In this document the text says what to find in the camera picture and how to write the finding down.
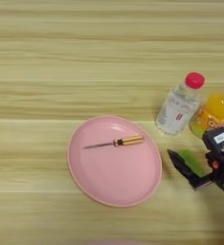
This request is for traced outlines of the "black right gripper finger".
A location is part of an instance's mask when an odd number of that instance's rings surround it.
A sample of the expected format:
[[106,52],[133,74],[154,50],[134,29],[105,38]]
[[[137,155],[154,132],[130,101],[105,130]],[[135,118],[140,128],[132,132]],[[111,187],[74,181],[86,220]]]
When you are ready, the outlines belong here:
[[189,181],[190,185],[196,189],[199,184],[199,177],[188,167],[185,160],[175,151],[168,150],[168,156],[174,167]]

